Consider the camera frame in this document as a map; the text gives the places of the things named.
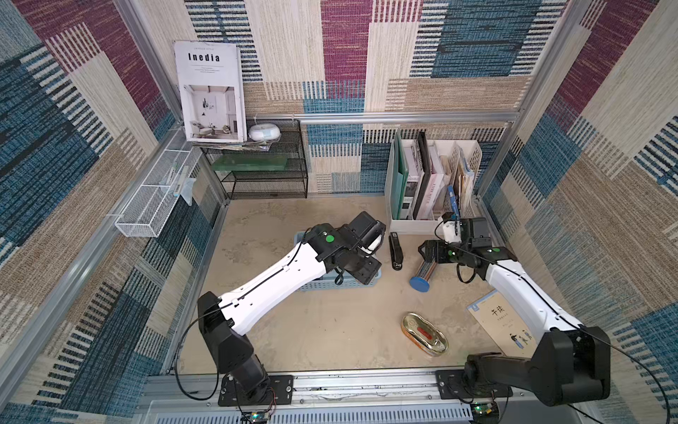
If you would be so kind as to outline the gold oval sardine tin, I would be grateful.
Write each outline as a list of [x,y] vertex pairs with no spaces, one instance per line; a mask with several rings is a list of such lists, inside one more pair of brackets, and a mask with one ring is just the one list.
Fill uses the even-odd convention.
[[401,321],[401,330],[429,356],[439,357],[448,351],[448,340],[444,334],[420,314],[405,314]]

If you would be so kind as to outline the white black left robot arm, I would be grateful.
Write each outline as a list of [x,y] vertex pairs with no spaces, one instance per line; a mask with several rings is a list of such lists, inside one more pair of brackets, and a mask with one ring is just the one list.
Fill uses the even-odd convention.
[[347,273],[360,284],[370,284],[381,262],[386,225],[367,212],[349,224],[316,224],[302,234],[291,252],[239,288],[220,296],[211,291],[198,300],[198,326],[217,372],[231,376],[236,399],[262,404],[273,387],[254,353],[247,333],[265,314],[303,285],[337,273],[337,284]]

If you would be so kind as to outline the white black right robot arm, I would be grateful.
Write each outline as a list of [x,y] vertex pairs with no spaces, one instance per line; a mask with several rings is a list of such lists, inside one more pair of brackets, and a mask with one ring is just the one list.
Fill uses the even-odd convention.
[[482,217],[455,220],[444,214],[434,238],[420,246],[433,264],[466,266],[496,289],[526,324],[536,342],[529,358],[502,353],[468,356],[462,385],[467,392],[510,386],[533,393],[546,406],[607,399],[611,345],[599,327],[586,327],[567,313],[527,274],[508,247],[496,247]]

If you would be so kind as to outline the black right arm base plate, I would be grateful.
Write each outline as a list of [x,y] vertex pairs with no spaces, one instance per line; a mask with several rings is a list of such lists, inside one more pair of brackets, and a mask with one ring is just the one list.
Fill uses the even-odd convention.
[[507,385],[496,383],[475,383],[471,385],[461,369],[438,370],[434,372],[441,399],[472,401],[478,399],[506,399],[513,396]]

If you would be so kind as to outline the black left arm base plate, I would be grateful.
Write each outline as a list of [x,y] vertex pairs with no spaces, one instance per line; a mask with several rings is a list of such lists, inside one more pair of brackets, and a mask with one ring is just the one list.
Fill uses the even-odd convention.
[[222,379],[222,388],[218,398],[218,406],[287,406],[291,404],[294,390],[293,375],[273,375],[268,382],[256,389],[253,394],[246,394],[239,383],[230,376]]

